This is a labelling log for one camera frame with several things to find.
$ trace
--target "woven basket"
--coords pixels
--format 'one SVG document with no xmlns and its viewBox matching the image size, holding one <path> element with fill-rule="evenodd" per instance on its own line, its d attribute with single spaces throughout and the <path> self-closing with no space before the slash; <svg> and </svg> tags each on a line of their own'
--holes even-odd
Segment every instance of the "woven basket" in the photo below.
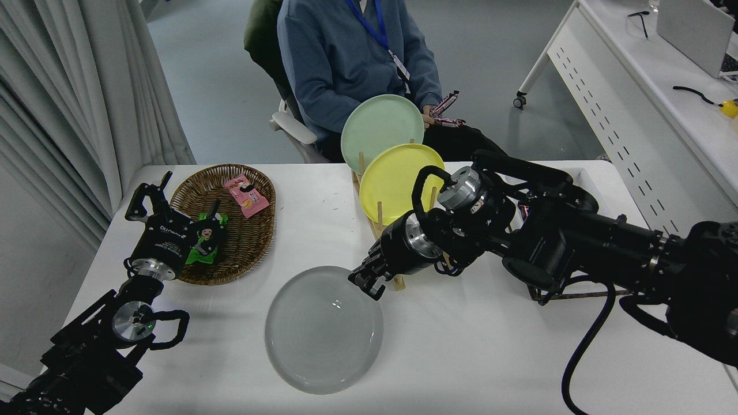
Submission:
<svg viewBox="0 0 738 415">
<path fill-rule="evenodd" d="M 239 174 L 256 187 L 269 206 L 249 219 L 241 207 L 223 188 L 228 180 Z M 190 284 L 216 285 L 232 281 L 254 267 L 272 243 L 275 227 L 275 188 L 269 178 L 259 170 L 245 165 L 223 164 L 201 170 L 188 177 L 174 191 L 171 206 L 197 220 L 206 213 L 215 199 L 220 199 L 218 213 L 228 215 L 224 240 L 218 246 L 213 264 L 196 262 L 184 267 L 180 280 Z"/>
</svg>

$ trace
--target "pink snack package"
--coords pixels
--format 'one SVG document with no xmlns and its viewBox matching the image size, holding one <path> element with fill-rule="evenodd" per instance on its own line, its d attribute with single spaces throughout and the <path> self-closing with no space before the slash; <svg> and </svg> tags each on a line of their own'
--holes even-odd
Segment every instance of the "pink snack package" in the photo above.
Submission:
<svg viewBox="0 0 738 415">
<path fill-rule="evenodd" d="M 258 190 L 242 174 L 223 185 L 231 193 L 233 199 L 241 206 L 241 212 L 248 219 L 269 206 L 269 200 L 261 196 Z"/>
</svg>

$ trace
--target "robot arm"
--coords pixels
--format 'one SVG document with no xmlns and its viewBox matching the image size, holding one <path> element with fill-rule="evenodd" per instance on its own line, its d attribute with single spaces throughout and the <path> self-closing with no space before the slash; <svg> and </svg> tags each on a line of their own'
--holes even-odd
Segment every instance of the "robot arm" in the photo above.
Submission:
<svg viewBox="0 0 738 415">
<path fill-rule="evenodd" d="M 54 346 L 41 358 L 48 369 L 9 403 L 0 401 L 0 413 L 82 414 L 88 408 L 104 414 L 142 379 L 136 364 L 146 351 L 170 349 L 184 339 L 190 315 L 183 310 L 155 312 L 151 304 L 162 293 L 163 281 L 182 272 L 198 230 L 220 224 L 215 218 L 218 201 L 199 222 L 169 207 L 164 187 L 171 174 L 160 185 L 142 183 L 131 198 L 125 218 L 144 222 L 146 228 L 125 260 L 128 280 L 52 337 Z M 153 207 L 150 216 L 145 197 Z M 164 320 L 179 321 L 176 336 L 155 343 L 154 327 Z M 118 352 L 129 348 L 126 356 Z"/>
<path fill-rule="evenodd" d="M 444 180 L 438 201 L 445 209 L 425 213 L 420 193 L 430 174 Z M 510 185 L 500 174 L 522 182 Z M 510 232 L 516 203 L 529 215 Z M 549 294 L 561 292 L 576 271 L 626 288 L 632 294 L 620 304 L 638 322 L 738 366 L 738 222 L 701 222 L 685 239 L 664 235 L 627 224 L 625 216 L 598 215 L 596 200 L 563 171 L 485 151 L 453 175 L 421 170 L 413 207 L 348 277 L 375 300 L 396 274 L 436 264 L 457 275 L 489 251 Z M 444 252 L 451 269 L 438 265 Z M 660 303 L 668 306 L 666 322 L 638 308 Z"/>
</svg>

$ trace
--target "chair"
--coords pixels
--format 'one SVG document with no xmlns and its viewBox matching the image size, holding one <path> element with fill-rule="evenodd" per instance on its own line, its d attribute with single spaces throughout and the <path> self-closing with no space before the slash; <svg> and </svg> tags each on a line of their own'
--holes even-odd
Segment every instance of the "chair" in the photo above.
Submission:
<svg viewBox="0 0 738 415">
<path fill-rule="evenodd" d="M 282 97 L 269 125 L 274 131 L 284 131 L 306 163 L 328 162 L 315 148 L 315 134 L 303 125 L 300 109 L 282 65 L 277 39 L 277 16 L 281 5 L 281 0 L 254 0 L 244 33 L 244 49 L 252 61 L 272 78 Z"/>
<path fill-rule="evenodd" d="M 318 150 L 315 148 L 315 141 L 317 137 L 315 134 L 308 130 L 304 124 L 292 117 L 292 114 L 288 112 L 287 102 L 281 100 L 277 112 L 272 114 L 272 119 L 269 121 L 269 125 L 274 131 L 282 130 L 289 139 L 290 143 L 294 145 L 300 156 L 306 163 L 325 163 L 329 162 Z"/>
</svg>

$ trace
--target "white table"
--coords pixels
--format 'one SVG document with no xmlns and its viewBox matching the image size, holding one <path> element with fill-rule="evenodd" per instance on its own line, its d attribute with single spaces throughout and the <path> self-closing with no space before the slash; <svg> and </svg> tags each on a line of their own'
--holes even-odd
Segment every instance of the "white table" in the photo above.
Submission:
<svg viewBox="0 0 738 415">
<path fill-rule="evenodd" d="M 738 219 L 738 133 L 717 107 L 738 87 L 716 80 L 656 33 L 646 0 L 575 0 L 520 90 L 550 60 L 652 229 Z M 535 105 L 531 91 L 528 105 Z"/>
<path fill-rule="evenodd" d="M 572 173 L 599 199 L 602 213 L 625 213 L 629 222 L 644 224 L 609 163 L 544 164 Z M 462 165 L 448 163 L 447 169 Z M 204 167 L 171 167 L 168 197 Z M 373 237 L 346 165 L 253 167 L 277 191 L 270 252 L 225 285 L 166 282 L 154 308 L 187 310 L 187 336 L 173 349 L 143 357 L 143 380 L 110 414 L 568 413 L 559 390 L 562 372 L 603 298 L 540 307 L 492 254 L 459 278 L 427 269 L 406 277 L 406 290 L 388 290 L 381 299 L 382 348 L 356 385 L 316 396 L 282 381 L 263 342 L 273 297 L 308 268 L 353 269 Z M 133 183 L 158 181 L 167 169 L 143 168 Z M 125 280 L 121 263 L 143 226 L 124 220 L 127 203 L 115 215 L 68 319 Z M 160 341 L 173 332 L 163 323 L 156 327 Z M 722 365 L 640 326 L 618 307 L 580 363 L 572 394 L 594 414 L 728 414 L 738 405 Z"/>
</svg>

